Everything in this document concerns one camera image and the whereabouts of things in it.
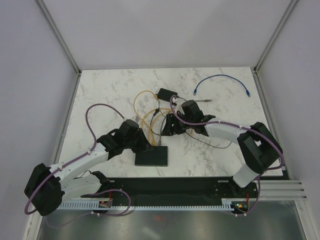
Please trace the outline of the black network switch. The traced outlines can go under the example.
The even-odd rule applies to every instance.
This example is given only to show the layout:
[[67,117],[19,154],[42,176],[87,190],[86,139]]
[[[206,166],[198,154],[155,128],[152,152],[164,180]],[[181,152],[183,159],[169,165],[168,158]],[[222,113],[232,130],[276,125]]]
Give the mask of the black network switch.
[[135,155],[135,166],[138,167],[167,167],[168,166],[168,147],[153,146]]

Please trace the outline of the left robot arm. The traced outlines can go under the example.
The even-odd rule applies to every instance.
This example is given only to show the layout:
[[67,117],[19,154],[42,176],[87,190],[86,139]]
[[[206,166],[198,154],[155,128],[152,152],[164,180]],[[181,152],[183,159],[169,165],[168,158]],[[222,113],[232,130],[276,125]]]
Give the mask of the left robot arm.
[[38,164],[32,171],[24,189],[28,201],[24,212],[29,215],[29,205],[42,217],[53,213],[62,202],[82,195],[105,197],[110,190],[107,182],[96,175],[80,179],[86,170],[121,155],[124,150],[140,154],[152,149],[142,128],[130,119],[119,128],[97,138],[92,149],[65,163],[46,166]]

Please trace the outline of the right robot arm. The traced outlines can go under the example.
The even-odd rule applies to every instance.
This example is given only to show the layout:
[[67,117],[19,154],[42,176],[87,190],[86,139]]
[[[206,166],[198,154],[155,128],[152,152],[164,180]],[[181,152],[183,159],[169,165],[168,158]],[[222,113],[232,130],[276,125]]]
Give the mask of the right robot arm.
[[241,197],[246,193],[247,186],[252,181],[273,170],[272,164],[275,161],[280,160],[279,168],[284,165],[283,150],[263,123],[243,126],[221,120],[214,115],[203,114],[194,100],[177,104],[176,98],[173,95],[168,101],[171,113],[166,116],[161,136],[181,135],[192,129],[199,135],[237,144],[244,164],[232,176],[232,182],[228,185],[232,196]]

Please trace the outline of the black power adapter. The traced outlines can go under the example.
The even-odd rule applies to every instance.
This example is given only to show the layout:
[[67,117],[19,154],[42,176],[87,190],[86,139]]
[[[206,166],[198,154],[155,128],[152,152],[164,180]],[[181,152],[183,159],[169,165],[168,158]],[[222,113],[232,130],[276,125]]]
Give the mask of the black power adapter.
[[160,88],[158,93],[156,94],[159,100],[162,100],[165,102],[169,102],[173,95],[177,96],[178,93],[165,88]]

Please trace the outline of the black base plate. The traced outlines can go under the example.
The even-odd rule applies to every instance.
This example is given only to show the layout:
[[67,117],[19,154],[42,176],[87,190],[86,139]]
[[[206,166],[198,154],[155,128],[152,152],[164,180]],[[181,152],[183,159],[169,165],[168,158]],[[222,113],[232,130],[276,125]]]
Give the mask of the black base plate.
[[241,188],[231,177],[126,177],[102,181],[98,192],[111,196],[113,206],[125,206],[128,198],[132,207],[191,207],[221,206],[222,199],[253,199],[258,196],[255,182]]

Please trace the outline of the aluminium frame rail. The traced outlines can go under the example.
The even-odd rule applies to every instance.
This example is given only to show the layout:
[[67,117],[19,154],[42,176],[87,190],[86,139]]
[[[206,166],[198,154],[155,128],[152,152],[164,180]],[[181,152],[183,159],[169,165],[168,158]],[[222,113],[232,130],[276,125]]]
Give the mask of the aluminium frame rail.
[[[92,174],[85,176],[85,177],[79,177],[80,179],[84,179],[86,177],[91,176]],[[106,178],[104,175],[95,175],[97,176],[102,185],[103,185],[103,180],[108,180],[109,178]],[[257,196],[260,196],[262,198],[267,198],[267,199],[302,199],[306,197],[306,194],[304,192],[302,183],[299,181],[295,180],[261,180],[261,181],[254,181],[253,183],[256,183],[257,185],[257,190],[258,194]],[[86,195],[81,195],[79,197],[74,197],[72,199],[76,198],[99,198],[99,195],[102,195],[106,193],[107,190],[104,190],[102,192],[96,192],[95,194],[86,194]],[[118,192],[122,194],[127,194],[123,190],[117,190]]]

